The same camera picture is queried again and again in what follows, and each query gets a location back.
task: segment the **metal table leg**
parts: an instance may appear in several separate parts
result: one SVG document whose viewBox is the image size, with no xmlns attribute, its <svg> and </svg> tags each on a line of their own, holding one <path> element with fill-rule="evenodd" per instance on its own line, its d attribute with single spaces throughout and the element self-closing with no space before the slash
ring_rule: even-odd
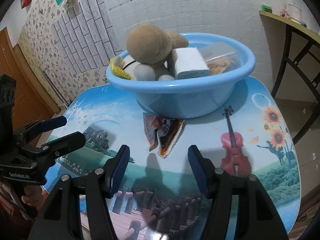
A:
<svg viewBox="0 0 320 240">
<path fill-rule="evenodd" d="M 278 76 L 276 78 L 276 82 L 273 86 L 272 92 L 271 92 L 271 96 L 273 98 L 275 98 L 279 86 L 281 84 L 283 75 L 284 75 L 284 71 L 285 71 L 285 67 L 287 65 L 287 62 L 285 60 L 286 57 L 289 57 L 289 52 L 290 52 L 290 46 L 291 46 L 291 38 L 292 38 L 292 30 L 291 28 L 287 25 L 286 29 L 285 29 L 285 42 L 284 42 L 284 50 L 283 50 L 283 55 L 282 55 L 282 60 L 281 60 L 281 64 L 280 64 L 280 69 L 278 72 Z"/>
<path fill-rule="evenodd" d="M 312 42 L 308 41 L 308 43 L 304 46 L 302 51 L 300 51 L 300 53 L 295 57 L 293 62 L 296 65 L 298 65 L 299 62 L 302 60 L 302 58 L 309 52 L 309 49 L 311 49 L 311 47 L 312 47 Z"/>
<path fill-rule="evenodd" d="M 318 101 L 318 104 L 316 105 L 315 109 L 313 110 L 310 118 L 305 123 L 305 125 L 301 128 L 301 130 L 297 133 L 297 135 L 293 138 L 293 144 L 296 144 L 305 134 L 306 132 L 311 128 L 311 126 L 314 124 L 314 122 L 317 120 L 318 116 L 320 115 L 320 94 L 314 87 L 314 85 L 311 83 L 311 81 L 308 79 L 308 77 L 303 73 L 303 71 L 290 60 L 288 57 L 284 58 L 287 63 L 294 69 L 295 72 L 302 78 L 302 80 L 305 82 L 305 84 L 309 87 L 313 95 L 316 97 L 316 100 Z"/>
</svg>

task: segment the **blue plastic basin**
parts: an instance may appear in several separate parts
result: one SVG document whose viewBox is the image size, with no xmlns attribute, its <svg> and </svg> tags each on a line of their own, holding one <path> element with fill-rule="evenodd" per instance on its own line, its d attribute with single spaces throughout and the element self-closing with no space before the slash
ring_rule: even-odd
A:
<svg viewBox="0 0 320 240">
<path fill-rule="evenodd" d="M 223 41 L 236 49 L 241 66 L 235 70 L 200 78 L 173 81 L 132 81 L 119 78 L 107 68 L 107 78 L 113 86 L 135 94 L 137 101 L 149 111 L 170 118 L 187 119 L 202 116 L 219 108 L 230 96 L 234 85 L 254 69 L 255 57 L 242 43 L 208 33 L 182 33 L 189 47 L 202 48 Z M 128 52 L 120 54 L 126 57 Z"/>
</svg>

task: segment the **yellow crocheted cloth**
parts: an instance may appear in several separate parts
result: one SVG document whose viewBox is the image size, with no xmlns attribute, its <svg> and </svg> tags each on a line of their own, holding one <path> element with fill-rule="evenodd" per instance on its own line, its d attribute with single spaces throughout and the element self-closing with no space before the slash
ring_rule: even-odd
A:
<svg viewBox="0 0 320 240">
<path fill-rule="evenodd" d="M 114 58 L 110 59 L 111 72 L 117 77 L 132 80 L 132 77 L 126 71 L 113 63 L 113 59 Z"/>
</svg>

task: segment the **white box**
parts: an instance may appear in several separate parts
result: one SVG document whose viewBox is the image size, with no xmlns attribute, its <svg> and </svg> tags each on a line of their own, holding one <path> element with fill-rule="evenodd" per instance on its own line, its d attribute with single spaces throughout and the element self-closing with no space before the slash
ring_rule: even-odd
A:
<svg viewBox="0 0 320 240">
<path fill-rule="evenodd" d="M 210 70 L 197 48 L 173 49 L 172 61 L 170 72 L 176 79 L 210 75 Z"/>
</svg>

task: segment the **screw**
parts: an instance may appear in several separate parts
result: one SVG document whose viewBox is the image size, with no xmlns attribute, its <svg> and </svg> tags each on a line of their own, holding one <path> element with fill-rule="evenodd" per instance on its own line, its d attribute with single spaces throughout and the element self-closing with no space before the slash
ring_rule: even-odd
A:
<svg viewBox="0 0 320 240">
<path fill-rule="evenodd" d="M 66 181 L 66 180 L 68 180 L 69 178 L 70 178 L 70 176 L 69 176 L 68 174 L 64 174 L 64 175 L 61 176 L 61 180 L 62 180 L 62 181 Z"/>
<path fill-rule="evenodd" d="M 248 178 L 249 178 L 249 180 L 251 180 L 251 181 L 256 181 L 256 180 L 257 180 L 257 177 L 256 177 L 255 175 L 253 175 L 253 174 L 250 174 L 250 175 L 248 176 Z"/>
<path fill-rule="evenodd" d="M 221 169 L 221 168 L 216 168 L 216 169 L 214 170 L 214 172 L 217 173 L 217 174 L 222 174 L 222 173 L 223 173 L 223 169 Z"/>
<path fill-rule="evenodd" d="M 95 174 L 97 175 L 100 175 L 102 173 L 104 173 L 104 169 L 103 168 L 97 168 L 95 171 L 94 171 Z"/>
</svg>

